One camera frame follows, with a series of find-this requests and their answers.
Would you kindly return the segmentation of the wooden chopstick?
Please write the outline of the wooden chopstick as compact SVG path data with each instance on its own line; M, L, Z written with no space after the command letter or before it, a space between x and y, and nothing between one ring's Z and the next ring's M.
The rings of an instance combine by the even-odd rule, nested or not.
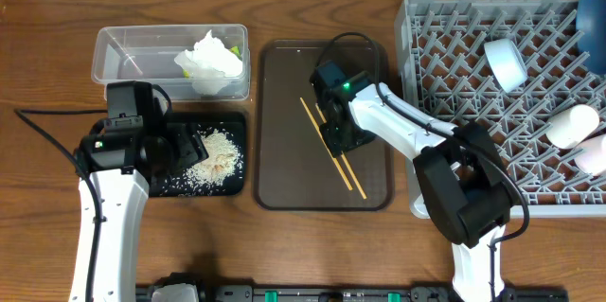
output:
M326 118L325 118L325 116L324 116L323 112L321 111L320 107L318 106L318 104L315 104L315 109L316 109L317 113L320 115L320 117L321 117L322 121L323 121L324 123L326 123L326 122L327 122L327 120L326 120ZM357 175L356 175L355 171L354 171L354 170L353 170L353 168L351 167L351 164L349 163L348 158L346 157L346 155L345 155L344 153L342 153L342 154L340 155L340 159L341 159L341 163L342 163L343 165L345 165L345 166L346 166L346 168L347 168L347 170L348 170L348 177L349 177L349 178L350 178L350 179L353 181L353 183L354 183L354 184L355 184L355 186L357 187L357 189L358 189L359 193L361 194L362 198L363 198L364 200L366 200L366 199L367 199L367 195L366 195L366 193L365 193L365 190L363 189L363 187L362 187L361 183L359 182L358 177L357 177Z
M341 165L339 164L339 162L331 155L330 150L328 149L328 147L324 143L323 136L322 136L322 134L320 132L320 129L319 129L319 125L316 122L315 118L313 117L313 114L312 114L311 110L309 109L309 106L305 102L304 98L299 98L299 101L300 101L301 105L303 106L303 108L304 108L304 110L305 110L305 112L306 112L306 114L307 114L310 122L312 123L315 131L317 132L317 134L318 134L318 136L320 138L320 141L322 142L322 144L323 144L323 146L324 146L324 148L325 148L325 150L326 150L326 152L327 152L327 154L329 156L329 159L332 161L333 165L337 169L337 171L338 171L339 175L341 176L341 178L342 178L344 184L346 185L347 189L349 191L353 190L353 187L352 187L349 179L347 178L346 174L344 173L343 168L341 167Z

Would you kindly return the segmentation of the pile of rice grains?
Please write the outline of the pile of rice grains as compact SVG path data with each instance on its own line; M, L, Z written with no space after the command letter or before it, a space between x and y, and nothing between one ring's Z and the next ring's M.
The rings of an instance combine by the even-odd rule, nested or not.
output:
M244 176L242 146L232 131L207 127L198 131L208 158L166 179L159 196L231 196L241 192Z

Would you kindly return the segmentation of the white paper napkin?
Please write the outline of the white paper napkin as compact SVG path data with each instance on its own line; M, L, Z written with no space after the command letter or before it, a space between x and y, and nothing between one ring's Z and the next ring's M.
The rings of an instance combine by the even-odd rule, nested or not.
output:
M192 81L192 88L204 96L217 95L243 71L241 58L214 37L211 30L192 50L180 52L174 62L182 68L184 77Z

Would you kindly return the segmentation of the light blue bowl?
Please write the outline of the light blue bowl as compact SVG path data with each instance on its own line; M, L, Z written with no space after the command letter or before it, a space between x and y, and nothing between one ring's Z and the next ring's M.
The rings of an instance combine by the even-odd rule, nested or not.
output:
M512 92L526 81L524 60L512 40L486 42L484 50L493 76L506 93Z

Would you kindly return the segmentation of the cream white plastic cup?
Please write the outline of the cream white plastic cup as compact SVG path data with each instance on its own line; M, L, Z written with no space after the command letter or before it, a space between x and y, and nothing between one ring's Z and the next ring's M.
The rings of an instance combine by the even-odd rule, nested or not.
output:
M597 128L599 116L595 108L578 104L551 116L547 122L550 128L546 137L550 143L560 149L572 149Z

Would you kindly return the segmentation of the pink plastic cup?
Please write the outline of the pink plastic cup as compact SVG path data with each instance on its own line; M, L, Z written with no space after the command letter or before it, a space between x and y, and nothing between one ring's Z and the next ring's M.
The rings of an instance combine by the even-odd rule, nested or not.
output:
M605 172L605 145L606 136L595 136L581 142L577 149L580 153L574 161L578 169L592 176L599 176Z

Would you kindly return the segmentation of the dark blue plate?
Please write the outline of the dark blue plate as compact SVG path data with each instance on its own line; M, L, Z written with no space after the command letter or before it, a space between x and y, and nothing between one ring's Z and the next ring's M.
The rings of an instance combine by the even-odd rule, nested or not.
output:
M588 70L605 76L605 0L579 0L576 29L583 33L578 41L580 52L588 52L584 62Z

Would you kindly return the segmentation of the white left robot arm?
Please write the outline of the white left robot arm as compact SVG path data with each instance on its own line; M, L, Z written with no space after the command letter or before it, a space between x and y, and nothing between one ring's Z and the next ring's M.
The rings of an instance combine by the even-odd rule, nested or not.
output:
M192 123L99 120L76 149L80 235L73 301L133 301L140 224L151 184L204 161Z

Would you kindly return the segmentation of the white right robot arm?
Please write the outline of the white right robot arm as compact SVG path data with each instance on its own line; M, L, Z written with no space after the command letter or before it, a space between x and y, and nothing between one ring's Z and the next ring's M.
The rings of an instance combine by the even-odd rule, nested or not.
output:
M499 242L518 200L488 131L433 118L371 82L367 72L347 78L315 71L310 83L330 154L380 137L411 160L427 213L453 246L455 292L464 301L497 300L505 288Z

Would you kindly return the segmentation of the clear plastic waste bin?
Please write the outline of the clear plastic waste bin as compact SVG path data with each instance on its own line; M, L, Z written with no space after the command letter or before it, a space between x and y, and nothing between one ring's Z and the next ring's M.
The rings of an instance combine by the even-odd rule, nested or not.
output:
M192 88L174 58L192 50L211 30L226 48L237 48L242 74L217 95L204 96ZM98 84L140 80L160 85L174 101L238 101L249 97L250 51L248 31L241 24L104 27L97 36L92 80Z

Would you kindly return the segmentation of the grey plastic dishwasher rack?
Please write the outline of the grey plastic dishwasher rack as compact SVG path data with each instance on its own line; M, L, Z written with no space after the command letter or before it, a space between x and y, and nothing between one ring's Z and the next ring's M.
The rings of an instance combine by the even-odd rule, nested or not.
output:
M579 0L403 0L395 22L407 102L428 115L476 121L496 142L535 218L601 217L605 179L577 168L575 152L546 138L548 120L586 104L605 110L605 80L579 50ZM521 52L526 81L510 93L484 53L507 38Z

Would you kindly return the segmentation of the black plastic tray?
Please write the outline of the black plastic tray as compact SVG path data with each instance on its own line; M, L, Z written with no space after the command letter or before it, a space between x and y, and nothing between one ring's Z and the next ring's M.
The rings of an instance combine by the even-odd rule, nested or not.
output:
M176 113L172 118L192 124L202 139L208 157L152 184L150 196L229 196L240 193L246 170L244 115L237 112Z

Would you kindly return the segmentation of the brown plastic serving tray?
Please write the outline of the brown plastic serving tray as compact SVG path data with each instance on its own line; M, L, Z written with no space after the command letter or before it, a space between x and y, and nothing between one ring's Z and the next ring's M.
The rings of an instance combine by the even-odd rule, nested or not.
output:
M256 174L253 191L268 210L379 211L394 197L392 150L381 139L346 153L361 183L364 200L348 170L349 191L320 141L299 98L320 126L310 77L318 60L334 61L350 76L370 70L373 52L360 38L346 37L330 52L324 40L277 40L260 61Z

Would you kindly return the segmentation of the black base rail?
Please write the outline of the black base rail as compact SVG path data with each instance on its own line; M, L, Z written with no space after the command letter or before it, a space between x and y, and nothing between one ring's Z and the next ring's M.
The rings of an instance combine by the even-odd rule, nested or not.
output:
M136 302L448 302L460 297L451 288L417 286L410 289L260 288L223 285L207 288L184 273L172 273L155 284L135 289Z

